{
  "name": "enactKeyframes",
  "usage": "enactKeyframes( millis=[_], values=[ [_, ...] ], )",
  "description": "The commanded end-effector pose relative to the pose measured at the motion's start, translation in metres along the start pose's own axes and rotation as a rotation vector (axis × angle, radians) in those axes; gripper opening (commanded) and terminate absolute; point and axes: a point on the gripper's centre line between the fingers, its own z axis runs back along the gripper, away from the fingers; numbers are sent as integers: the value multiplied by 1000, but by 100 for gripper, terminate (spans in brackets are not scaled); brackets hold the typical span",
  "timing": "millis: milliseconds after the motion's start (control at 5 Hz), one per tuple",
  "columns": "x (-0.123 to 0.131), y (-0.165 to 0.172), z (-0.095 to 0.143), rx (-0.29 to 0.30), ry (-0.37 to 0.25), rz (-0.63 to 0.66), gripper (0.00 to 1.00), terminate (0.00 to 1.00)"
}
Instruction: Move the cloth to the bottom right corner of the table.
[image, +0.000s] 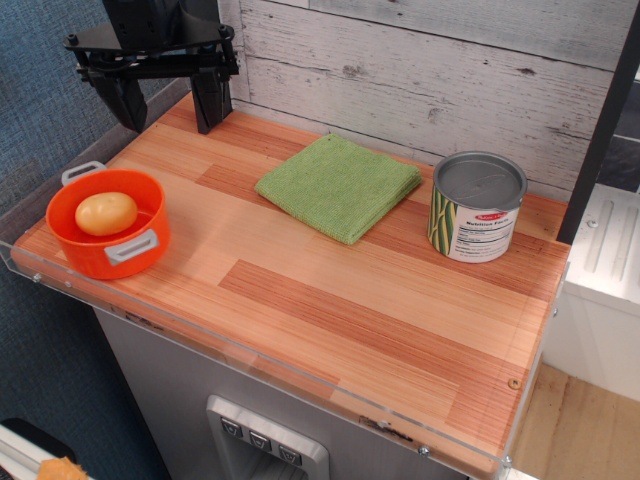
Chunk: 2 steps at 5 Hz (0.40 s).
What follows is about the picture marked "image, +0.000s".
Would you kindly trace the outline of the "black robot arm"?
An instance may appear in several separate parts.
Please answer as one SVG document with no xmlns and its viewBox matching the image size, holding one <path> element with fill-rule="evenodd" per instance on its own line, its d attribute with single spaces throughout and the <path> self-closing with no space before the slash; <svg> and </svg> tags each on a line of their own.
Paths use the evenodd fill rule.
<svg viewBox="0 0 640 480">
<path fill-rule="evenodd" d="M 232 111 L 229 81 L 239 73 L 234 29 L 218 4 L 200 16 L 183 1 L 105 1 L 109 21 L 71 33 L 81 79 L 125 128 L 140 133 L 147 120 L 141 80 L 190 80 L 198 132 L 209 133 Z"/>
</svg>

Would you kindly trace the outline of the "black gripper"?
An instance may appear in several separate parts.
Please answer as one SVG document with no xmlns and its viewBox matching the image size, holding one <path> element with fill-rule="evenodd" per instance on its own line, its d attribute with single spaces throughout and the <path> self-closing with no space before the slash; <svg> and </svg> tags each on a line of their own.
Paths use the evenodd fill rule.
<svg viewBox="0 0 640 480">
<path fill-rule="evenodd" d="M 125 48 L 105 23 L 64 39 L 77 72 L 92 83 L 119 123 L 144 130 L 147 105 L 137 80 L 190 77 L 197 129 L 208 134 L 232 112 L 229 77 L 239 73 L 234 29 L 217 22 L 185 23 L 166 46 Z"/>
</svg>

